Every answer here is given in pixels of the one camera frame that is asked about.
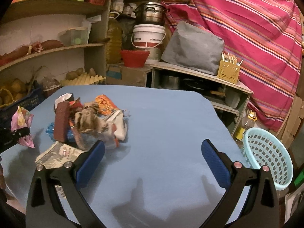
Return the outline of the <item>light blue table cloth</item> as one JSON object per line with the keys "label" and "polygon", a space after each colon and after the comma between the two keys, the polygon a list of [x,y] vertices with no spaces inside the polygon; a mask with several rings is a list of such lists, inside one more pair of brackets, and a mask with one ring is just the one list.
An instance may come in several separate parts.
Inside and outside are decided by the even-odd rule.
{"label": "light blue table cloth", "polygon": [[55,100],[72,93],[83,102],[108,96],[128,114],[124,142],[108,150],[82,190],[107,227],[199,227],[224,194],[201,155],[209,139],[233,161],[244,158],[211,103],[195,92],[134,86],[66,86],[33,111],[35,146],[16,145],[2,154],[8,189],[22,206],[35,160],[53,143],[46,134]]}

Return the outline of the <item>white plastic bucket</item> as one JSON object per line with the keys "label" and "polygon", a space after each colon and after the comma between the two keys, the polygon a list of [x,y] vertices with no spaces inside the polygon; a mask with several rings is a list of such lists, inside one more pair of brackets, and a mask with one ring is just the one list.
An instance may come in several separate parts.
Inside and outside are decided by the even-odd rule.
{"label": "white plastic bucket", "polygon": [[155,24],[139,24],[133,28],[131,43],[138,49],[158,47],[166,37],[164,26]]}

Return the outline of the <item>red plastic bowl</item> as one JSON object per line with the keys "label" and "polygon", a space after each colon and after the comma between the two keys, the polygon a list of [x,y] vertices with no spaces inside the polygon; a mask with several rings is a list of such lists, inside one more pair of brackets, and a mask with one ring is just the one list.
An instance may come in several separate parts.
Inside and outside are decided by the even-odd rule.
{"label": "red plastic bowl", "polygon": [[122,50],[120,54],[126,67],[140,68],[144,67],[150,52]]}

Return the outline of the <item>wooden side cabinet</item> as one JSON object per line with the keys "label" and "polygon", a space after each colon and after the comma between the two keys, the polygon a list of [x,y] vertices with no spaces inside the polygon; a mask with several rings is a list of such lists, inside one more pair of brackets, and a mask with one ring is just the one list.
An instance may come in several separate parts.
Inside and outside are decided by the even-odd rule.
{"label": "wooden side cabinet", "polygon": [[245,84],[240,81],[233,84],[214,75],[166,62],[155,62],[150,66],[152,88],[199,93],[210,101],[230,134],[236,132],[248,101],[253,95],[253,91]]}

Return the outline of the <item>orange snack wrapper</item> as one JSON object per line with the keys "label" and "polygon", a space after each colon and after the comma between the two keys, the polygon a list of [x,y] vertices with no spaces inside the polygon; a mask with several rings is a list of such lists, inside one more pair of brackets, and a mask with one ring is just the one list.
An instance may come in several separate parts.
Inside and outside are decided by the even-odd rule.
{"label": "orange snack wrapper", "polygon": [[108,98],[106,95],[98,95],[95,98],[95,102],[98,104],[98,111],[104,116],[109,116],[111,113],[117,111],[119,108]]}

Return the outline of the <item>beige printed food packet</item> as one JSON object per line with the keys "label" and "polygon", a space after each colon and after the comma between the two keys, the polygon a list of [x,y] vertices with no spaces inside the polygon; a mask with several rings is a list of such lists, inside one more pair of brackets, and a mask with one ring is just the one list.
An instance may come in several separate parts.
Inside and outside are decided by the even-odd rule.
{"label": "beige printed food packet", "polygon": [[83,150],[55,142],[36,158],[35,163],[36,166],[43,165],[46,169],[60,168],[66,162],[74,162],[82,153],[84,153]]}

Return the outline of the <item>cardboard box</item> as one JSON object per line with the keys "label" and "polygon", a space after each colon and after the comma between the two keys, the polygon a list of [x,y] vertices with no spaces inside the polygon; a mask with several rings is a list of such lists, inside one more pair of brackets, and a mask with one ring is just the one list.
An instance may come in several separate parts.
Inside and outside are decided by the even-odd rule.
{"label": "cardboard box", "polygon": [[123,63],[107,65],[106,84],[150,88],[152,67],[126,67]]}

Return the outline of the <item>yellow egg tray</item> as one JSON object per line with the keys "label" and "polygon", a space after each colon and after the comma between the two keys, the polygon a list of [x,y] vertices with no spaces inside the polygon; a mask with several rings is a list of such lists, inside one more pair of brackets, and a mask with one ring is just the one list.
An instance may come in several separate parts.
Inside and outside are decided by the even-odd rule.
{"label": "yellow egg tray", "polygon": [[62,80],[60,84],[62,86],[85,86],[92,84],[101,84],[106,80],[106,77],[95,75],[90,76],[89,74],[81,74],[79,77],[73,80]]}

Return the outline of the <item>blue plastic bag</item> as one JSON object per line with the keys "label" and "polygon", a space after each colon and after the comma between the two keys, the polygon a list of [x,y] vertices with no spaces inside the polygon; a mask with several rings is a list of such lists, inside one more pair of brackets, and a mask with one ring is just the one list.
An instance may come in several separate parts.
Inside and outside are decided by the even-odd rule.
{"label": "blue plastic bag", "polygon": [[[50,124],[47,126],[46,134],[51,138],[52,141],[56,141],[56,140],[54,139],[54,123],[50,123]],[[75,138],[74,138],[74,134],[72,133],[71,128],[69,128],[69,129],[67,130],[67,141],[66,141],[66,142],[70,142],[70,143],[76,142],[76,141],[75,141]]]}

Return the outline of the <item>red striped curtain cloth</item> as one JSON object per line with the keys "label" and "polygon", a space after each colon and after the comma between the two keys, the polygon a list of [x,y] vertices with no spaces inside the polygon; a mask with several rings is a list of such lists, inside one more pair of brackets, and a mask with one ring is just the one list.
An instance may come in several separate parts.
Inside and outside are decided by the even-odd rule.
{"label": "red striped curtain cloth", "polygon": [[253,91],[249,107],[269,130],[282,126],[301,71],[302,27],[294,0],[187,0],[166,2],[170,30],[185,21],[225,42],[241,60],[239,79]]}

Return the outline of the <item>clear plastic container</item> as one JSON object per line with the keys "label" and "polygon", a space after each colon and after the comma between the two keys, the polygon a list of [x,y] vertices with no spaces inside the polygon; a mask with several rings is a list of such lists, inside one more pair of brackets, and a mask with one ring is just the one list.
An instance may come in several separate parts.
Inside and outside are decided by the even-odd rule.
{"label": "clear plastic container", "polygon": [[59,40],[65,46],[88,44],[90,30],[87,27],[75,27],[58,33]]}

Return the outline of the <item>pink floral wrapper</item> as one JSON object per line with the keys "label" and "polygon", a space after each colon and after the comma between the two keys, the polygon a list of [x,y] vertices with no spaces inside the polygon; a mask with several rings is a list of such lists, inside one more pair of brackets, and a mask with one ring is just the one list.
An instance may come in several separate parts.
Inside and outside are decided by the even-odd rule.
{"label": "pink floral wrapper", "polygon": [[[31,114],[28,110],[24,107],[18,106],[17,111],[12,116],[11,120],[11,130],[20,130],[20,129],[30,129],[32,120],[34,115]],[[17,143],[22,146],[26,146],[29,148],[34,148],[33,138],[31,133],[29,132],[27,135],[20,136],[17,140]]]}

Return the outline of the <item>red snack wrapper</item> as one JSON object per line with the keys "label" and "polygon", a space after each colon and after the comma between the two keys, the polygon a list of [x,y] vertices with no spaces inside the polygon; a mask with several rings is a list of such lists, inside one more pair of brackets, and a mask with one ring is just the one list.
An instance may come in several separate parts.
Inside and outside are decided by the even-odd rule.
{"label": "red snack wrapper", "polygon": [[70,109],[83,109],[83,104],[80,102],[80,98],[77,98],[76,100],[69,101]]}

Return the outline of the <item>black silver foil packet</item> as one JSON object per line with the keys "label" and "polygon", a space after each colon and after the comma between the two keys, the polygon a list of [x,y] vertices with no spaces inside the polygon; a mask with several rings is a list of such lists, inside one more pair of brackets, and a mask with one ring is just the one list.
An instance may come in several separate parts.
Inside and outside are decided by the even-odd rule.
{"label": "black silver foil packet", "polygon": [[56,111],[58,104],[64,101],[74,101],[74,95],[72,93],[65,93],[58,97],[54,103],[54,111]]}

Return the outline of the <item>yellow utensil holder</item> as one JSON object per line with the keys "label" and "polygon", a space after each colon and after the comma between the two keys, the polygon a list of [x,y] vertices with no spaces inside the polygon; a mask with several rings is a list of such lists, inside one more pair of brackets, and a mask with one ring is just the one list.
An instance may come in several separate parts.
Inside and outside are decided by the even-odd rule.
{"label": "yellow utensil holder", "polygon": [[219,62],[217,77],[224,81],[237,84],[242,62],[243,59],[240,59],[227,51],[223,51],[222,58]]}

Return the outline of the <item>wooden wall shelf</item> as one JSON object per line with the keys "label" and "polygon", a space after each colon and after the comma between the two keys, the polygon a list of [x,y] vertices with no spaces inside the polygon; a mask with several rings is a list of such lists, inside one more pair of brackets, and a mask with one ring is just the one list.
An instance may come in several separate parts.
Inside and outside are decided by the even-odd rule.
{"label": "wooden wall shelf", "polygon": [[103,6],[71,0],[27,0],[12,4],[1,20],[1,55],[21,46],[59,40],[61,32],[83,26],[85,20],[95,15],[101,16],[101,20],[92,24],[86,44],[47,49],[1,65],[1,85],[17,78],[28,82],[35,71],[39,72],[38,79],[52,74],[62,80],[79,68],[94,69],[104,76],[110,9],[111,0],[106,0]]}

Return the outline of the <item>oil bottle on floor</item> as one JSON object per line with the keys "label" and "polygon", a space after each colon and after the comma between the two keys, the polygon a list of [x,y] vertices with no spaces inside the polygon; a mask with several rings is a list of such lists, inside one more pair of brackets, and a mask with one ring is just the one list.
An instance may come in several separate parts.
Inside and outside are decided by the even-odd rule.
{"label": "oil bottle on floor", "polygon": [[257,121],[256,112],[253,110],[247,110],[246,115],[241,119],[238,128],[234,133],[234,140],[239,143],[243,141],[245,132],[254,127]]}

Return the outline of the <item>grey fabric cover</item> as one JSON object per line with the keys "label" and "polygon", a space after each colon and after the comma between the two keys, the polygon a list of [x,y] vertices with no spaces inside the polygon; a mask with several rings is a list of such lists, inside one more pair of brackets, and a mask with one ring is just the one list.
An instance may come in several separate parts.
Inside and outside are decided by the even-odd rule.
{"label": "grey fabric cover", "polygon": [[161,59],[209,75],[217,75],[225,42],[222,38],[179,22]]}

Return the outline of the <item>yellow oil jug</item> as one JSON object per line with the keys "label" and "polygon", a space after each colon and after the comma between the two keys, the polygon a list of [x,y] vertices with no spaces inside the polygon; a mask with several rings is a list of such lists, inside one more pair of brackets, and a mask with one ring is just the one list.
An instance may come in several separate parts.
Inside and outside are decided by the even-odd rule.
{"label": "yellow oil jug", "polygon": [[107,37],[109,38],[106,44],[106,62],[107,64],[117,64],[121,61],[122,48],[122,28],[116,18],[120,14],[116,11],[110,11],[108,21]]}

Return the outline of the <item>brown paper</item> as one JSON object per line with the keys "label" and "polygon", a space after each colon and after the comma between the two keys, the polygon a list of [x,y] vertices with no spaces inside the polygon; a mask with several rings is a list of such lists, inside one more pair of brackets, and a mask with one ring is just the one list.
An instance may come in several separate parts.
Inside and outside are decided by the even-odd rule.
{"label": "brown paper", "polygon": [[98,107],[86,106],[75,113],[74,126],[79,132],[100,134],[110,130],[110,126],[98,116]]}

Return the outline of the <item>light blue plastic basket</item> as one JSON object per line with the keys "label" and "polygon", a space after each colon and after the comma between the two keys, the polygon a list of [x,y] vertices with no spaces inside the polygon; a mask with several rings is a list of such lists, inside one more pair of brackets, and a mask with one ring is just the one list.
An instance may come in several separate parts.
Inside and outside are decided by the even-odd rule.
{"label": "light blue plastic basket", "polygon": [[277,137],[261,128],[250,128],[244,133],[241,147],[246,162],[254,169],[268,166],[277,191],[285,190],[293,178],[291,157]]}

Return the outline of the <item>maroon scouring pad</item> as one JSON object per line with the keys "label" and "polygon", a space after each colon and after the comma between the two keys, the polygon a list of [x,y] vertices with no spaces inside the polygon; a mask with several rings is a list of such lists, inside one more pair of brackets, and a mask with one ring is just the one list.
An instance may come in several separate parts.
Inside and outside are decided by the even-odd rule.
{"label": "maroon scouring pad", "polygon": [[70,103],[68,101],[60,102],[57,105],[54,122],[54,139],[59,142],[67,141],[67,131],[69,128]]}

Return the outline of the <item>white face mask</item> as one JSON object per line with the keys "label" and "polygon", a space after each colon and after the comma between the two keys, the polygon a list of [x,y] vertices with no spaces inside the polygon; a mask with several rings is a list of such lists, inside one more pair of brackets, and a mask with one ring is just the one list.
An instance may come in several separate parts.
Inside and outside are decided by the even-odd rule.
{"label": "white face mask", "polygon": [[114,124],[116,126],[116,130],[114,131],[114,136],[119,141],[124,141],[127,136],[128,126],[124,119],[124,111],[116,110],[112,112],[109,116],[105,117],[104,120],[110,124]]}

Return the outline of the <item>steel cooking pot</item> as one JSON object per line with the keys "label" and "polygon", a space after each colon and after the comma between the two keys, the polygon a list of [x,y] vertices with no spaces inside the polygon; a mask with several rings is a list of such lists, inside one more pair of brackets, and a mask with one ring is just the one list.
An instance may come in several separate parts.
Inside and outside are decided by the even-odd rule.
{"label": "steel cooking pot", "polygon": [[141,3],[135,9],[136,24],[154,24],[164,26],[167,8],[157,2]]}

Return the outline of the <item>dark blue crate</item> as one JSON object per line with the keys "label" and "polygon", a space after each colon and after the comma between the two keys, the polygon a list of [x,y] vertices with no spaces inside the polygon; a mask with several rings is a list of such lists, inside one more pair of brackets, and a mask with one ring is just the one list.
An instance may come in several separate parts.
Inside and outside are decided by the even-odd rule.
{"label": "dark blue crate", "polygon": [[11,126],[12,116],[17,111],[18,107],[23,107],[26,110],[31,111],[43,100],[44,95],[42,88],[38,87],[19,101],[16,101],[7,107],[1,108],[1,128],[9,128]]}

